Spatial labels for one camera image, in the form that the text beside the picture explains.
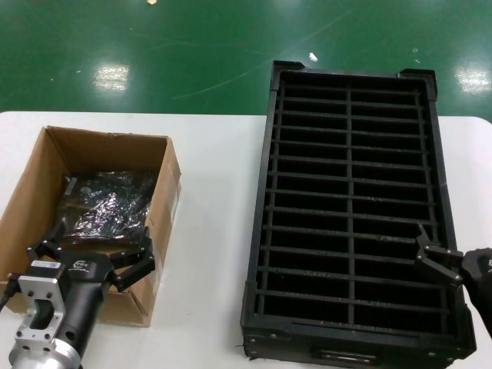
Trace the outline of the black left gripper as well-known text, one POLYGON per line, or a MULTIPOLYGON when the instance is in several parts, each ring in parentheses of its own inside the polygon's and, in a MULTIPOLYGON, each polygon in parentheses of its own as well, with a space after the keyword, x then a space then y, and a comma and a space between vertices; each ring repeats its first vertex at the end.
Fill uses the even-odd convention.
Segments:
POLYGON ((155 270, 155 256, 149 227, 144 227, 135 248, 109 257, 92 252, 62 252, 60 242, 64 233, 65 223, 60 221, 26 251, 30 262, 49 258, 66 266, 69 288, 56 337, 82 357, 111 283, 118 292, 127 290, 155 270))

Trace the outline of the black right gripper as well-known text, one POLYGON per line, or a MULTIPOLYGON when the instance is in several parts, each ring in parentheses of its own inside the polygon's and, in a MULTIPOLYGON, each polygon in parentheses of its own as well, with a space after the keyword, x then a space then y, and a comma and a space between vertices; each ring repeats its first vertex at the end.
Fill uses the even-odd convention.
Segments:
POLYGON ((491 249, 476 249, 464 255, 436 246, 424 226, 417 226, 420 234, 415 238, 418 248, 414 259, 416 270, 429 281, 446 288, 458 288, 464 282, 472 304, 491 335, 491 249))

